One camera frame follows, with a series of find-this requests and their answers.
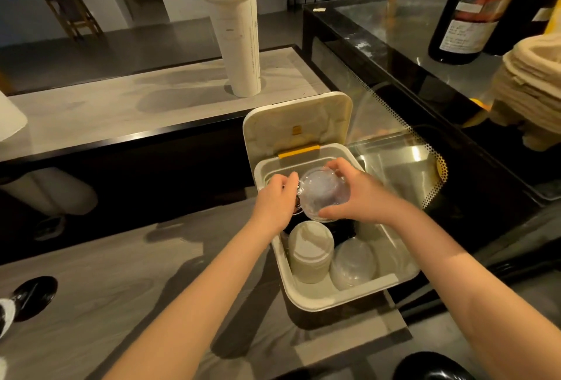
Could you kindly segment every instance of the forearm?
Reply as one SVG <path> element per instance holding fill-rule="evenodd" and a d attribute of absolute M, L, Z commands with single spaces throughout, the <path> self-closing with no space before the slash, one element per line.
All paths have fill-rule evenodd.
<path fill-rule="evenodd" d="M 104 380 L 191 378 L 270 237 L 248 223 L 116 362 Z"/>
<path fill-rule="evenodd" d="M 495 378 L 558 379 L 561 332 L 424 212 L 400 203 L 393 227 Z"/>

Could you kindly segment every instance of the bin lid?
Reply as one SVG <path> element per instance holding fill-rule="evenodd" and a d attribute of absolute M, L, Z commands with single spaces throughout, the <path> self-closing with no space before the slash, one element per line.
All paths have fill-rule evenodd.
<path fill-rule="evenodd" d="M 260 161 L 293 149 L 344 145 L 351 113 L 352 100 L 342 92 L 255 108 L 243 120 L 251 171 Z"/>

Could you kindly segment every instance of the stack of paper cups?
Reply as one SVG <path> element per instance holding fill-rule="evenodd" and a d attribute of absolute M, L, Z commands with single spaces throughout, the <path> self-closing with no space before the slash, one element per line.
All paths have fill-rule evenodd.
<path fill-rule="evenodd" d="M 261 92 L 256 0 L 206 0 L 226 73 L 236 96 Z"/>
<path fill-rule="evenodd" d="M 25 114 L 0 92 L 0 141 L 9 138 L 26 124 Z"/>

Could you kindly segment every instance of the hand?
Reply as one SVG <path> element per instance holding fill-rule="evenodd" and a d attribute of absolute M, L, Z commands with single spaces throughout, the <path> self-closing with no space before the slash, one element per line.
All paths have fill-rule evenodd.
<path fill-rule="evenodd" d="M 249 221 L 263 231 L 269 241 L 287 227 L 296 205 L 298 173 L 275 175 L 259 194 Z"/>
<path fill-rule="evenodd" d="M 382 223 L 391 226 L 404 200 L 389 192 L 380 181 L 368 173 L 356 170 L 344 158 L 325 165 L 343 176 L 351 188 L 351 197 L 341 205 L 324 207 L 319 216 L 325 219 L 353 219 L 361 222 Z"/>

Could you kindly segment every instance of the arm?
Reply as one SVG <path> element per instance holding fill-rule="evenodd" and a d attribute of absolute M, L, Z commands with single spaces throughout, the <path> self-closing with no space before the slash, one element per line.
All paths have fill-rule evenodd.
<path fill-rule="evenodd" d="M 275 175 L 257 196 L 249 222 L 148 326 L 104 380 L 185 380 L 199 361 L 257 259 L 294 210 L 298 174 Z"/>
<path fill-rule="evenodd" d="M 561 331 L 469 255 L 428 215 L 339 158 L 327 164 L 351 198 L 319 216 L 394 228 L 438 292 L 490 375 L 496 379 L 561 378 Z"/>

